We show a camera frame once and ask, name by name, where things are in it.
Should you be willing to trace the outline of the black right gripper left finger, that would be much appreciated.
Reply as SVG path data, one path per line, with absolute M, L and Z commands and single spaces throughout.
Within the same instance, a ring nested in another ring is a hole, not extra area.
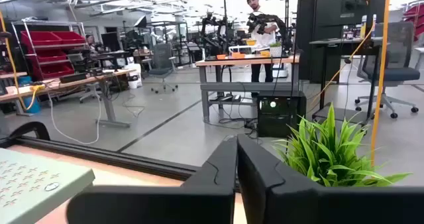
M 180 186 L 93 186 L 73 197 L 68 223 L 232 223 L 237 140 L 224 140 Z

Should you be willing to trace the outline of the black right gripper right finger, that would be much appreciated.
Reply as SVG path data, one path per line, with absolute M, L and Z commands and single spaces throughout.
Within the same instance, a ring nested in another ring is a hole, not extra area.
M 423 188 L 327 188 L 238 135 L 238 182 L 248 223 L 423 224 Z

